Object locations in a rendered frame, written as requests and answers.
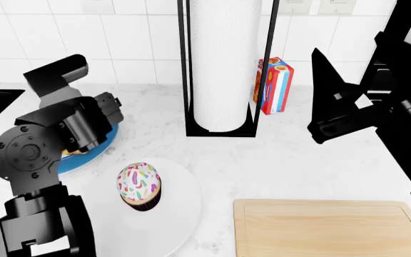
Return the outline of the blue plate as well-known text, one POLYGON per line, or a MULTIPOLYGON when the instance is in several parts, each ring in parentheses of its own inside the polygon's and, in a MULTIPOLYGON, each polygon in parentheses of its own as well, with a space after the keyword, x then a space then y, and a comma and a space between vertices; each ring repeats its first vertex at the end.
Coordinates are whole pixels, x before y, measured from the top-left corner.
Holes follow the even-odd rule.
POLYGON ((74 171, 82 166, 85 166, 86 164, 89 164, 90 162, 93 162, 93 160, 101 156, 108 149, 108 147, 111 146, 117 132, 118 125, 115 125, 113 126, 111 132, 106 134, 106 141, 104 141, 101 145, 98 145, 97 147, 91 149, 90 151, 87 151, 86 153, 71 155, 66 155, 63 153, 57 170, 58 175, 74 171))

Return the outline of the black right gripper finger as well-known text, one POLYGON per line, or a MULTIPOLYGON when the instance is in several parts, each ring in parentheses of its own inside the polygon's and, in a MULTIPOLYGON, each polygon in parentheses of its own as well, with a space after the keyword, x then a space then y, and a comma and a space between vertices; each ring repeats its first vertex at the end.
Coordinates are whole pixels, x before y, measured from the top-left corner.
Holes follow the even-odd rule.
POLYGON ((326 121, 311 121, 307 126, 315 143, 323 144, 338 136, 338 130, 326 121))
POLYGON ((313 106, 312 121, 329 121, 358 110, 355 102, 361 96, 358 85, 346 83, 328 59, 319 51, 312 52, 313 106))

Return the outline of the light wooden cutting board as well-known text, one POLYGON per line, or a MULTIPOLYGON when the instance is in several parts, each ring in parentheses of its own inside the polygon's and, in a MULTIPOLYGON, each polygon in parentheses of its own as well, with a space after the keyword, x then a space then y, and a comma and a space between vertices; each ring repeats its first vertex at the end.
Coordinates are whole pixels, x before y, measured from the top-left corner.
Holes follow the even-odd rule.
POLYGON ((399 201, 238 199, 236 257, 411 257, 411 210, 399 201))

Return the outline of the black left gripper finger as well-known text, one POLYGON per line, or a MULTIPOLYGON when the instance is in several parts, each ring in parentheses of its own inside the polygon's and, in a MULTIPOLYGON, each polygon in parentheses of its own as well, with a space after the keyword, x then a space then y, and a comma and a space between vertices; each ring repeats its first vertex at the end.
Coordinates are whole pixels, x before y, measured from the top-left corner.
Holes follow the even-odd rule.
POLYGON ((103 115, 106 116, 110 125, 115 126, 123 120, 120 107, 122 106, 118 98, 115 98, 113 94, 109 92, 103 92, 96 97, 98 106, 101 109, 103 115))

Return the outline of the white paper towel roll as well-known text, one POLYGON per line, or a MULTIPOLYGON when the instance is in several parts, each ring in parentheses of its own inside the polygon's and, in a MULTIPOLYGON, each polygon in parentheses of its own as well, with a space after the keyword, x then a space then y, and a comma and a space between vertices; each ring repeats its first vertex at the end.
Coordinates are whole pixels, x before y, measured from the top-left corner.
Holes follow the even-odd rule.
POLYGON ((246 120, 262 0, 191 0, 193 110, 210 132, 229 132, 246 120))

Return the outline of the sprinkled white frosted cupcake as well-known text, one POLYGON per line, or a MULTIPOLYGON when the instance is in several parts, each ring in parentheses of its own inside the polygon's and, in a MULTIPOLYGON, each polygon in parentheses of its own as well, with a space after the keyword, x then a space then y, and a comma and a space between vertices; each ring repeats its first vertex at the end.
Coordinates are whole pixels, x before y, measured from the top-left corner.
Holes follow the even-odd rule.
POLYGON ((162 182, 154 167, 146 162, 129 164, 117 175, 116 188, 122 200, 137 211, 149 211, 161 199, 162 182))

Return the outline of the black paper towel holder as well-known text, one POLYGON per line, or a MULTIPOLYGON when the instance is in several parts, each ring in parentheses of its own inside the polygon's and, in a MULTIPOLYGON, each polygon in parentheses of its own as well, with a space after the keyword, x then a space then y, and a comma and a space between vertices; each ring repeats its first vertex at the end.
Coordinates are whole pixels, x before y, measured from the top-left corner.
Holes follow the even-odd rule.
POLYGON ((191 59, 191 19, 190 19, 190 2, 191 0, 177 0, 178 5, 178 30, 181 52, 181 70, 183 83, 183 102, 186 121, 187 136, 214 136, 214 137, 254 137, 257 132, 258 122, 261 113, 261 104, 263 91, 258 92, 257 99, 253 98, 253 89, 255 83, 260 83, 261 87, 265 85, 265 76, 268 70, 268 61, 272 49, 273 34, 275 30, 276 19, 278 16, 278 6, 280 0, 273 0, 270 23, 268 25, 267 39, 265 43, 265 53, 263 57, 257 56, 255 60, 255 82, 250 88, 250 98, 248 103, 247 117, 245 123, 236 130, 229 132, 210 132, 196 123, 193 110, 193 72, 190 63, 191 59))

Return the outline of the red snack box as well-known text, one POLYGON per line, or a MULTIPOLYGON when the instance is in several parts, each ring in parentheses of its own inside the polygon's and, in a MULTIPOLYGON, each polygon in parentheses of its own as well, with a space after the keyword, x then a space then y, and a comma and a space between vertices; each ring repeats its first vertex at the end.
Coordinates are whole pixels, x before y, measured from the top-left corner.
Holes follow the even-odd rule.
POLYGON ((294 69, 279 57, 269 58, 261 111, 265 115, 284 112, 294 69))

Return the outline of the white plate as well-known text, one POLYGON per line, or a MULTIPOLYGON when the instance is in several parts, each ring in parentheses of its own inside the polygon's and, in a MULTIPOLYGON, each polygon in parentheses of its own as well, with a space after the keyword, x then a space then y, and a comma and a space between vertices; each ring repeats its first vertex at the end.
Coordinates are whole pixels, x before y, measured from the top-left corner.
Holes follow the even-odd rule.
POLYGON ((117 176, 125 164, 61 177, 82 197, 93 227, 97 257, 169 257, 192 235, 201 216, 201 190, 194 175, 165 158, 142 158, 161 177, 161 199, 148 211, 123 201, 117 176))

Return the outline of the white wall outlet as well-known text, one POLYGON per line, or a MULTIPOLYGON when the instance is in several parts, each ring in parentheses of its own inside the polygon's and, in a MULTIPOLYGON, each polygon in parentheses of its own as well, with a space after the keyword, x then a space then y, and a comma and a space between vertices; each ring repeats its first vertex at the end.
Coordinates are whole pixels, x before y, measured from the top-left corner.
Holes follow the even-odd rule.
POLYGON ((309 14, 313 0, 285 0, 291 14, 309 14))
POLYGON ((318 14, 348 15, 352 14, 356 0, 321 0, 318 14))

